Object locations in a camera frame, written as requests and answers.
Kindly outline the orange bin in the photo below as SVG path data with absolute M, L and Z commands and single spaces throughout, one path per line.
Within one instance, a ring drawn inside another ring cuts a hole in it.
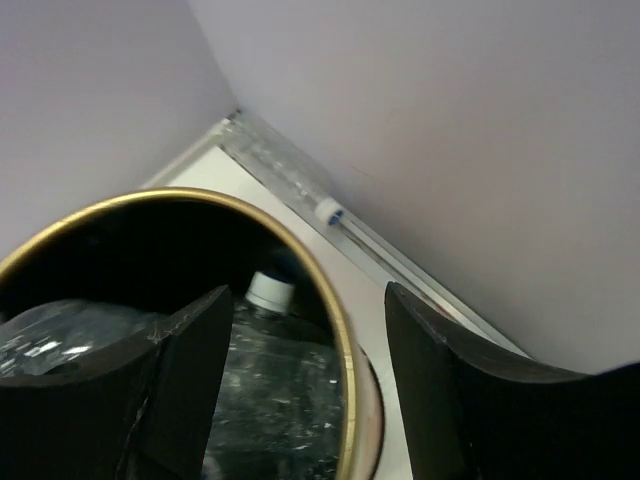
M 167 318 L 226 286 L 233 326 L 234 303 L 257 271 L 294 284 L 290 315 L 330 335 L 338 353 L 344 407 L 333 479 L 372 478 L 384 435 L 383 409 L 346 310 L 301 241 L 244 201 L 199 189 L 164 188 L 115 197 L 70 215 L 2 261 L 1 325 L 33 307 L 69 299 L 129 306 Z

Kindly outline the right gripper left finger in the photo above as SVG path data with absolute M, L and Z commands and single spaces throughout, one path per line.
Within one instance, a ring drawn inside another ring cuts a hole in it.
M 2 379 L 2 478 L 199 478 L 232 317 L 220 286 L 70 365 Z

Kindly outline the clear bottle front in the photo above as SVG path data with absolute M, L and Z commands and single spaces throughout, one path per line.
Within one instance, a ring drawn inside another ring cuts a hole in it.
M 203 479 L 333 479 L 344 401 L 331 337 L 292 316 L 295 286 L 254 273 L 234 320 Z

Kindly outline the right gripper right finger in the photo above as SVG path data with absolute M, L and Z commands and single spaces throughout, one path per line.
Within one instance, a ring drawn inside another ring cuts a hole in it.
M 417 479 L 635 479 L 639 367 L 581 374 L 513 353 L 402 285 L 385 291 Z

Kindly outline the clear bottle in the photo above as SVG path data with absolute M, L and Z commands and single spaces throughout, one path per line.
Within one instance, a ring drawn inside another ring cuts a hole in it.
M 265 121 L 236 112 L 223 122 L 223 150 L 298 212 L 323 227 L 338 225 L 345 208 L 309 171 L 309 160 Z
M 254 273 L 234 320 L 203 479 L 333 479 L 344 401 L 331 337 L 292 316 L 295 286 Z

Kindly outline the blue label bottle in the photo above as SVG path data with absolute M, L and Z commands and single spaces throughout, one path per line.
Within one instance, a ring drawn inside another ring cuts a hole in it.
M 165 317 L 81 299 L 33 307 L 1 325 L 1 376 L 43 375 Z

